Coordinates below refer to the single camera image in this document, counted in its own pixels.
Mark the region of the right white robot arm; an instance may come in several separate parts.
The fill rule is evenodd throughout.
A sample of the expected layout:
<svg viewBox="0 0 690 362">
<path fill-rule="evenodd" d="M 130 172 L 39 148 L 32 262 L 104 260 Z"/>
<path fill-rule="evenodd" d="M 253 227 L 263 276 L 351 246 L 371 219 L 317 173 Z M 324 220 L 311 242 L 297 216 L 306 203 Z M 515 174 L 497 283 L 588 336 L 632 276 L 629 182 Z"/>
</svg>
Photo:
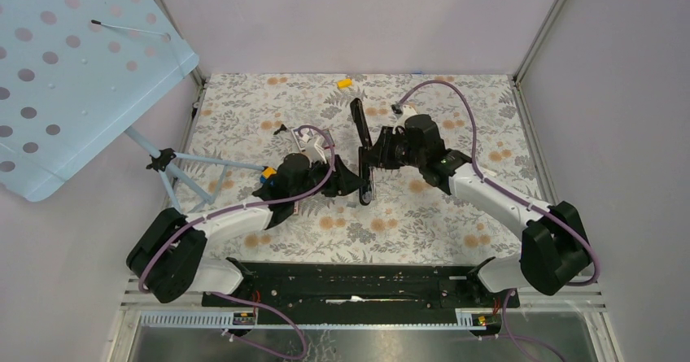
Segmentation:
<svg viewBox="0 0 690 362">
<path fill-rule="evenodd" d="M 394 126 L 381 128 L 373 142 L 363 103 L 350 104 L 360 138 L 360 202 L 373 198 L 371 174 L 375 168 L 415 168 L 424 181 L 447 195 L 463 199 L 498 220 L 521 242 L 517 254 L 489 258 L 473 268 L 466 294 L 471 303 L 486 307 L 499 292 L 530 286 L 554 295 L 593 262 L 587 235 L 577 209 L 566 201 L 551 205 L 490 180 L 474 160 L 445 146 L 438 125 L 411 107 L 398 107 Z"/>
</svg>

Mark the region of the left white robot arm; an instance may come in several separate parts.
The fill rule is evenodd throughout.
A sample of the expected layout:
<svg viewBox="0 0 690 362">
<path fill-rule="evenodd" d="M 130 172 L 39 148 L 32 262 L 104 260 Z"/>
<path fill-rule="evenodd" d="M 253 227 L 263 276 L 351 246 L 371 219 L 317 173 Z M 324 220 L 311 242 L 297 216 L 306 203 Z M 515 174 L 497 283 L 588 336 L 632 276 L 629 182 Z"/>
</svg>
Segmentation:
<svg viewBox="0 0 690 362">
<path fill-rule="evenodd" d="M 288 154 L 277 168 L 264 168 L 260 187 L 243 203 L 185 215 L 165 208 L 152 221 L 125 263 L 138 288 L 170 303 L 187 291 L 217 292 L 234 306 L 247 303 L 252 285 L 229 260 L 212 260 L 215 244 L 271 229 L 290 218 L 295 205 L 315 194 L 347 196 L 365 186 L 328 137 L 317 135 L 305 151 Z"/>
</svg>

